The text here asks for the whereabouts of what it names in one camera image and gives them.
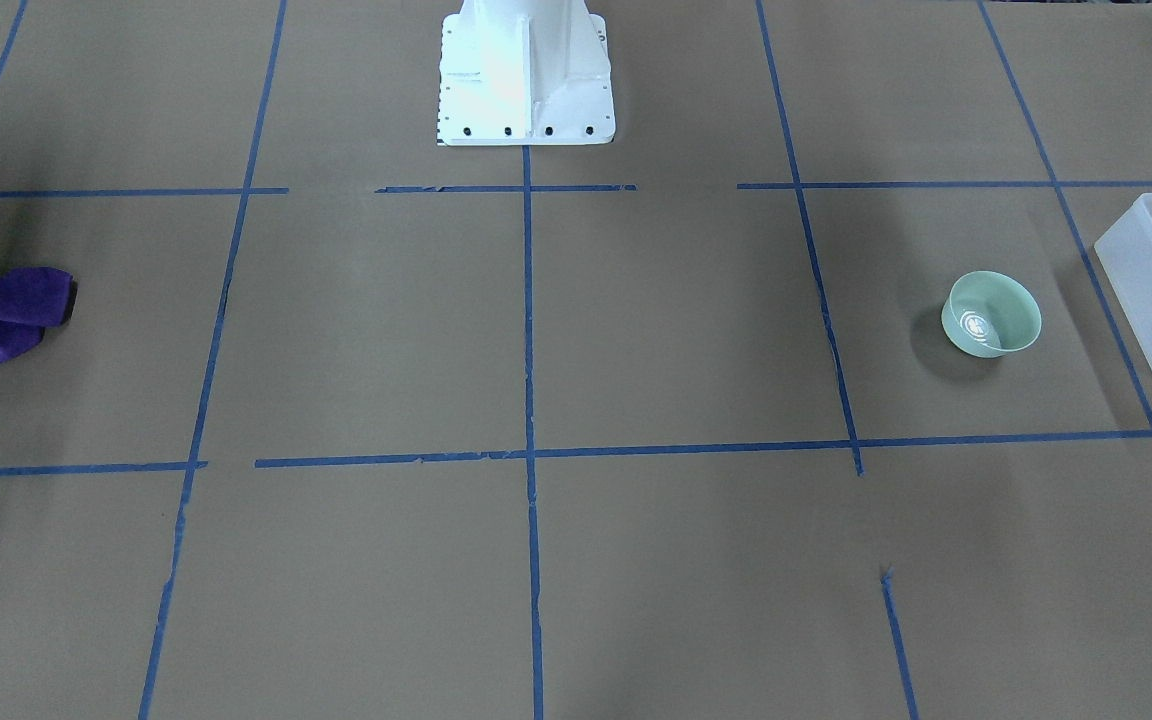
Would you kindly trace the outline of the green ceramic bowl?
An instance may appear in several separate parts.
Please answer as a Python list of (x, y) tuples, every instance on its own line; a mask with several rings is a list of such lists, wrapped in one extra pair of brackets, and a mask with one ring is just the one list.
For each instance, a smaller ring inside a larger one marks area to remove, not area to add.
[(952, 344), (983, 359), (1024, 351), (1043, 332), (1041, 306), (1032, 293), (1014, 278), (987, 270), (956, 279), (940, 319)]

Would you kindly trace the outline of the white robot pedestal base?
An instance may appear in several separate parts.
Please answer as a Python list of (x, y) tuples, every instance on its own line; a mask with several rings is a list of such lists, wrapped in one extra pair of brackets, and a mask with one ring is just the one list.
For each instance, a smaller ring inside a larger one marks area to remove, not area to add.
[(607, 24), (584, 1), (463, 1), (445, 15), (440, 41), (439, 145), (616, 137)]

